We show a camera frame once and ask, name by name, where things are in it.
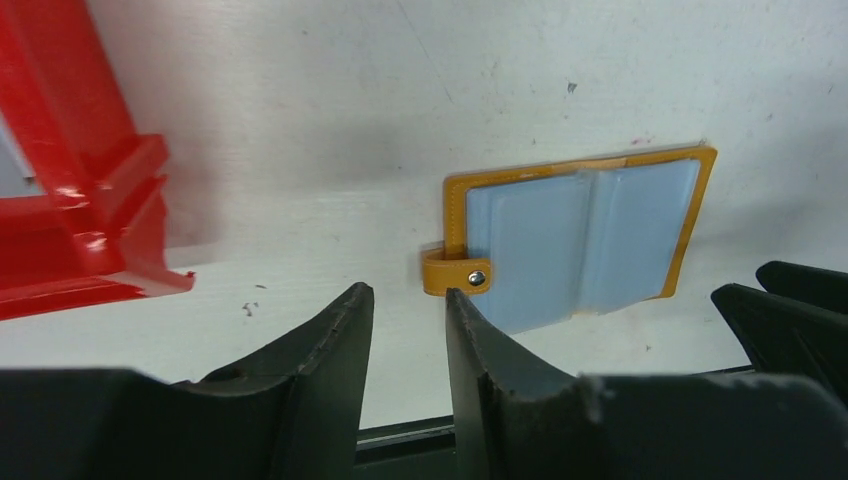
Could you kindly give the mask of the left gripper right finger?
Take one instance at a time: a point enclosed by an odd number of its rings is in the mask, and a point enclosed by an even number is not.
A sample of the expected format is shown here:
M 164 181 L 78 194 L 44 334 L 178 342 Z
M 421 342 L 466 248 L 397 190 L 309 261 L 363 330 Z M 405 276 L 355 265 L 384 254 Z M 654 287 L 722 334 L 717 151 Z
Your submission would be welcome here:
M 843 479 L 847 411 L 787 375 L 558 370 L 446 294 L 464 479 Z

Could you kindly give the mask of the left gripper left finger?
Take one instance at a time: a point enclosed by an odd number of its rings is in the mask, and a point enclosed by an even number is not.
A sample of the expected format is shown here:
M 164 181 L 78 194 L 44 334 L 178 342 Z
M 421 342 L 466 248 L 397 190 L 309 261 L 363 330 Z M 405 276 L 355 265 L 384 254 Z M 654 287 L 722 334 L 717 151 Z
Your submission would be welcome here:
M 197 382 L 128 369 L 1 374 L 5 479 L 347 479 L 374 293 L 320 313 Z

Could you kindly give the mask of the yellow leather card holder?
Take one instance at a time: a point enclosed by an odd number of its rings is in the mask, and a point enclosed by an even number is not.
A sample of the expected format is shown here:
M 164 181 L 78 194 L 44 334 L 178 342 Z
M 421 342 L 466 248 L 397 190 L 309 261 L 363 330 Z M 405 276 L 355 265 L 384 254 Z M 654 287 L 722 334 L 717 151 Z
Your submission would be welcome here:
M 694 145 L 449 176 L 423 290 L 463 291 L 509 334 L 671 297 L 716 157 Z

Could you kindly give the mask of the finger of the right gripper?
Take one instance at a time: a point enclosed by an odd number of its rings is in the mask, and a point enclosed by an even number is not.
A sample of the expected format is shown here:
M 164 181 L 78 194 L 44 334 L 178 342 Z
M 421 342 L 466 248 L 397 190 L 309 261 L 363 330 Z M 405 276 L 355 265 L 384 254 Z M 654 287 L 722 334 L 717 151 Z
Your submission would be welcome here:
M 756 271 L 760 290 L 726 284 L 710 295 L 761 373 L 808 377 L 847 401 L 847 274 L 783 261 Z

